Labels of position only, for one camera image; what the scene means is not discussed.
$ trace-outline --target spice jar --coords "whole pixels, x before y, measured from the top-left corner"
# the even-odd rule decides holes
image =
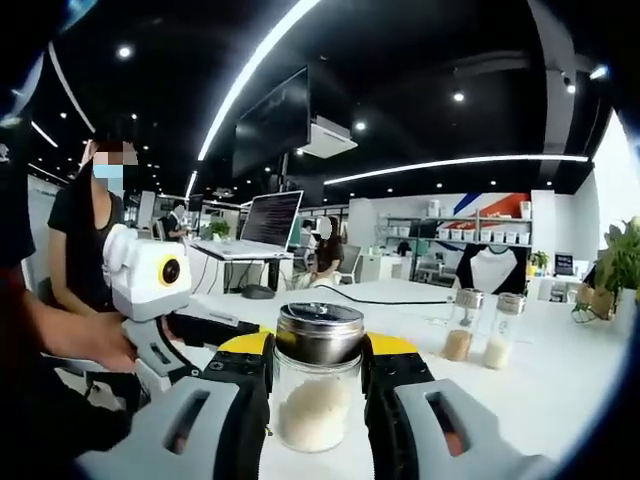
[[[512,293],[498,295],[498,306],[491,336],[484,351],[485,367],[501,369],[509,362],[518,325],[524,312],[525,297]]]
[[[280,309],[273,356],[272,421],[278,439],[304,453],[342,442],[360,393],[362,313],[325,303]]]
[[[458,290],[449,320],[449,334],[442,350],[448,360],[466,360],[482,314],[484,293],[472,288]]]

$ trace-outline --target potted plant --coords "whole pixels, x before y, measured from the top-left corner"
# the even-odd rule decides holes
[[[611,225],[605,234],[609,248],[598,261],[595,283],[611,297],[616,330],[627,336],[640,301],[640,217],[623,223],[624,232]]]
[[[531,262],[531,266],[538,269],[538,272],[541,275],[547,271],[547,266],[549,265],[549,255],[547,255],[542,250],[538,250],[535,253],[532,253],[529,257],[529,261]]]
[[[220,240],[229,236],[231,227],[226,220],[220,218],[212,221],[202,229],[201,237],[204,240]]]

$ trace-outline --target camera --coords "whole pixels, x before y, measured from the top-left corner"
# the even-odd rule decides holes
[[[137,230],[118,224],[103,256],[113,305],[127,318],[146,322],[189,303],[191,272],[182,244],[139,239]]]

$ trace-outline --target glass shaker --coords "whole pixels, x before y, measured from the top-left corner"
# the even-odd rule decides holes
[[[342,442],[359,378],[363,315],[325,303],[292,303],[280,309],[273,357],[273,431],[288,448],[304,453]]]
[[[442,355],[454,362],[466,360],[482,314],[484,293],[473,288],[458,290],[449,320],[449,334]]]
[[[484,351],[485,367],[501,369],[509,363],[525,302],[525,297],[522,295],[512,293],[498,295],[498,306],[491,326],[491,336]]]

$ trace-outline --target black ceiling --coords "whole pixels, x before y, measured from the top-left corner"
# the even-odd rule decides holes
[[[127,177],[129,191],[161,188],[183,195],[198,170],[193,193],[211,196],[217,187],[237,186],[238,202],[262,193],[262,170],[230,178],[229,132],[255,101],[304,65],[311,72],[313,113],[349,128],[362,120],[367,129],[354,132],[355,150],[325,160],[294,156],[292,173],[333,178],[432,160],[545,153],[547,72],[529,2],[323,0],[258,68],[198,162],[233,80],[294,3],[101,0],[55,41],[62,70],[90,121],[119,129],[135,143],[139,166]],[[116,56],[121,44],[135,51],[126,61]],[[575,42],[576,54],[595,64],[584,45]],[[607,84],[589,80],[583,69],[576,86],[568,139],[554,153],[591,155],[610,111]],[[464,92],[464,102],[452,100],[456,89]],[[53,148],[34,135],[31,163],[60,177],[77,171],[90,131],[48,57],[31,113],[59,144]],[[561,163],[550,178],[532,161],[441,167],[327,187],[325,197],[345,203],[351,192],[386,196],[388,188],[394,196],[529,191],[548,188],[547,181],[573,193],[590,168]],[[249,185],[247,178],[254,181]]]

